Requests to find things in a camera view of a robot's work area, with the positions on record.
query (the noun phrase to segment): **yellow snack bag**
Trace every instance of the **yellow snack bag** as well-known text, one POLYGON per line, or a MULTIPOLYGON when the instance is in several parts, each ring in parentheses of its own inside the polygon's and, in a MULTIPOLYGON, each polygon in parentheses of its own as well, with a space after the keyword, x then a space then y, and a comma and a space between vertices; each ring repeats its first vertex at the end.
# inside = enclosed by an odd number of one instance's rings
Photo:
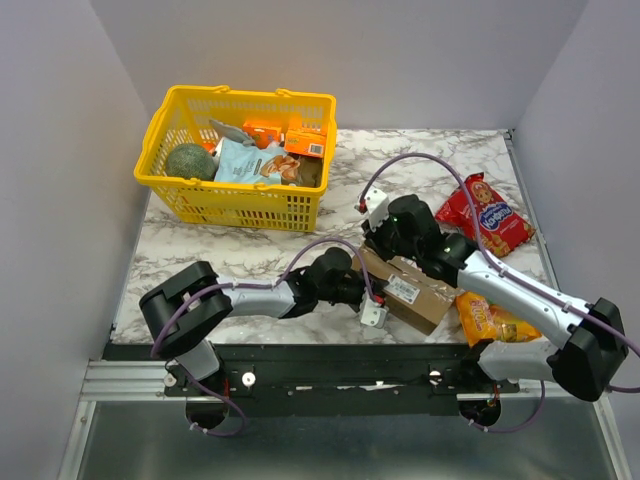
POLYGON ((460 323, 470 346, 480 340, 528 342, 542 334, 531 325, 477 293, 466 292, 456 297, 460 323))

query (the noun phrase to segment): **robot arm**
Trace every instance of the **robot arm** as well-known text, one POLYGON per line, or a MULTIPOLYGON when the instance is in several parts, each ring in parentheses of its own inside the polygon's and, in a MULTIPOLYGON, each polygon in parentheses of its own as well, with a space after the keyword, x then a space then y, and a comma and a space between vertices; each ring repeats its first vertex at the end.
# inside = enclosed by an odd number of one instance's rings
POLYGON ((490 266, 477 245, 461 234, 444 235, 429 207, 416 195, 389 202, 380 190, 368 195, 365 243, 384 260, 403 256, 422 271, 452 287, 476 292, 508 309, 540 330, 547 340, 527 344, 492 342, 472 349, 477 365, 492 380, 555 381, 576 397, 595 401, 627 355, 627 348, 607 332, 569 311, 569 305, 589 313, 624 333, 620 312, 611 302, 595 305, 565 295, 510 269, 491 256, 501 271, 490 266), (564 302, 564 307, 505 276, 526 279, 538 290, 564 302))
MULTIPOLYGON (((496 270, 473 241, 459 233, 443 234, 429 207, 416 195, 389 202, 383 192, 374 189, 363 210, 369 213, 363 224, 365 243, 380 258, 412 259, 429 277, 486 296, 546 336, 546 340, 527 344, 477 344, 463 362, 466 372, 461 385, 473 383, 474 378, 483 384, 526 378, 555 381, 583 400, 600 397, 626 357, 627 347, 575 312, 589 313, 622 333, 620 312, 614 304, 600 299, 590 305, 527 279, 538 290, 557 296, 565 307, 571 305, 570 311, 522 287, 512 278, 524 275, 510 269, 506 276, 508 267, 490 257, 503 267, 496 270)), ((220 369, 220 360, 205 338, 224 318, 256 314, 293 318, 312 312, 321 300, 350 305, 360 311, 365 325, 381 326, 387 314, 380 296, 382 285, 374 283, 375 299, 366 295, 362 273, 353 271, 349 254, 335 247, 311 265, 289 272, 280 282, 250 283, 254 288, 241 288, 238 284, 245 282, 220 277, 208 262, 196 262, 142 297, 143 316, 158 339, 189 296, 221 285, 177 318, 159 345, 160 358, 175 358, 201 380, 220 369)))
MULTIPOLYGON (((374 293, 381 293, 382 285, 375 279, 370 281, 374 293)), ((140 309, 154 340, 189 297, 215 285, 232 286, 195 301, 177 319, 158 350, 160 358, 177 360, 196 380, 211 377, 220 369, 220 360, 205 337, 225 318, 294 318, 312 312, 319 301, 347 304, 360 312, 362 323, 370 326, 383 324, 387 314, 381 297, 374 301, 365 293, 363 274, 352 270, 351 257, 340 248, 327 249, 311 265, 291 271, 277 284, 219 276, 208 262, 199 261, 140 299, 140 309), (247 284, 254 288, 241 286, 247 284)))

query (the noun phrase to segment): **screw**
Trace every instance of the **screw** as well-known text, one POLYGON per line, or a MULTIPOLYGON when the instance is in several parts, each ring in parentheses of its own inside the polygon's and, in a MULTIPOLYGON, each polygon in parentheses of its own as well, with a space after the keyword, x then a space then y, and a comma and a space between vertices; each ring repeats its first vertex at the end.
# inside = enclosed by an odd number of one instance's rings
POLYGON ((176 380, 176 377, 174 377, 170 373, 167 373, 162 379, 162 382, 164 383, 165 387, 173 387, 176 383, 178 383, 178 380, 176 380))
POLYGON ((438 386, 442 382, 442 375, 440 374, 440 372, 437 370, 432 370, 429 373, 429 382, 434 387, 438 386))
POLYGON ((256 383, 256 376, 253 372, 246 372, 242 375, 242 384, 245 387, 252 387, 256 383))

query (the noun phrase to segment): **plastic shopping basket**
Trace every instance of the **plastic shopping basket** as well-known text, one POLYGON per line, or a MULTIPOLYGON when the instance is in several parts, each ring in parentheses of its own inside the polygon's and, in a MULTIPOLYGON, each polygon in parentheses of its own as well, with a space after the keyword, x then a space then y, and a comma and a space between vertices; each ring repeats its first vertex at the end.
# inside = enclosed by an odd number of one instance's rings
POLYGON ((335 109, 336 99, 331 95, 177 85, 167 92, 151 120, 134 175, 184 222, 311 232, 335 151, 335 109), (294 115, 304 127, 327 136, 317 188, 186 180, 165 173, 167 156, 177 145, 215 141, 211 118, 241 127, 247 117, 258 116, 281 124, 286 132, 294 115))

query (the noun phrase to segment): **barcode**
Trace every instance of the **barcode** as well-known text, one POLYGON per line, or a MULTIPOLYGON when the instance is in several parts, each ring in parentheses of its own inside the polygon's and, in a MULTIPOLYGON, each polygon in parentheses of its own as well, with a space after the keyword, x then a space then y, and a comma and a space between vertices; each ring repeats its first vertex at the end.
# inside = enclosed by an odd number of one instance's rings
POLYGON ((311 145, 309 145, 309 153, 322 155, 323 151, 324 151, 324 147, 322 145, 318 145, 317 143, 312 143, 311 145))
POLYGON ((396 277, 395 275, 391 275, 389 277, 389 284, 385 288, 385 290, 391 295, 395 295, 396 297, 404 300, 409 304, 413 304, 418 298, 418 294, 420 293, 420 289, 414 287, 408 282, 396 277))

